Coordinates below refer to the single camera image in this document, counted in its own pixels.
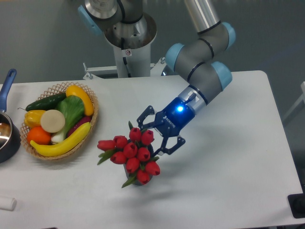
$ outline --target yellow pepper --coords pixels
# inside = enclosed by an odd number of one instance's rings
[[[40,124],[40,118],[45,113],[44,110],[32,110],[28,111],[24,115],[24,124],[27,125],[29,128],[33,128],[36,126],[41,126]]]

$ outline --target woven basket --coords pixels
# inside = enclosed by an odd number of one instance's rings
[[[77,86],[81,87],[88,94],[89,98],[91,99],[91,101],[93,103],[94,113],[93,113],[93,116],[92,116],[91,128],[90,128],[89,133],[87,134],[87,136],[80,143],[78,143],[76,145],[76,147],[74,147],[72,150],[68,151],[67,153],[65,153],[63,155],[60,155],[60,156],[47,157],[47,156],[40,155],[28,143],[27,135],[28,135],[28,132],[30,131],[30,128],[27,125],[25,125],[25,123],[22,123],[21,128],[20,128],[21,145],[32,156],[34,156],[36,158],[39,158],[39,159],[42,159],[42,160],[58,160],[58,159],[65,158],[65,157],[70,156],[73,153],[75,153],[83,145],[83,143],[86,141],[88,136],[91,134],[92,129],[94,128],[96,120],[97,120],[99,103],[98,103],[98,100],[97,100],[97,97],[96,97],[94,91],[92,91],[88,86],[85,86],[85,85],[79,84],[79,83],[73,83],[73,82],[65,82],[65,83],[57,84],[57,85],[54,85],[52,88],[48,88],[46,91],[44,91],[44,93],[41,94],[40,97],[37,100],[43,99],[43,98],[48,97],[50,95],[54,95],[54,94],[59,94],[59,93],[65,92],[66,89],[70,85],[77,85]]]

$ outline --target pot handle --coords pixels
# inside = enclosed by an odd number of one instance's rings
[[[8,75],[5,78],[4,84],[0,91],[0,111],[6,112],[6,101],[8,98],[10,87],[13,84],[16,74],[16,69],[10,69]]]

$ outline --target tulip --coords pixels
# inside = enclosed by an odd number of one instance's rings
[[[145,166],[145,171],[153,176],[157,176],[160,174],[160,167],[155,161],[150,161]]]
[[[99,141],[99,144],[97,147],[101,150],[109,150],[109,149],[114,149],[115,148],[115,141],[113,140],[101,140]]]
[[[148,161],[151,158],[151,153],[145,147],[141,147],[138,149],[137,158],[139,161]]]
[[[147,184],[150,181],[148,173],[142,171],[141,169],[139,169],[137,172],[137,179],[143,185]]]
[[[128,159],[126,163],[126,170],[128,173],[134,173],[140,167],[140,161],[136,157]]]
[[[114,155],[112,155],[110,157],[110,160],[115,163],[115,164],[125,164],[127,161],[127,158],[125,157],[125,155],[123,154],[122,151],[116,152]]]
[[[115,136],[114,137],[114,142],[117,148],[119,149],[124,149],[124,147],[127,145],[128,140],[125,136]]]
[[[144,145],[148,146],[151,142],[153,142],[153,131],[146,130],[141,137],[141,141]]]
[[[141,141],[141,130],[139,128],[132,128],[129,132],[129,138],[130,140],[132,140],[133,142],[137,141],[140,142]]]
[[[123,150],[123,153],[127,158],[135,157],[137,155],[137,152],[138,147],[133,142],[128,143]]]

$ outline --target black pan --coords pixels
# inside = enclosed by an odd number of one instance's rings
[[[20,133],[11,118],[5,114],[7,97],[17,71],[10,69],[0,91],[0,163],[11,158],[20,147]]]

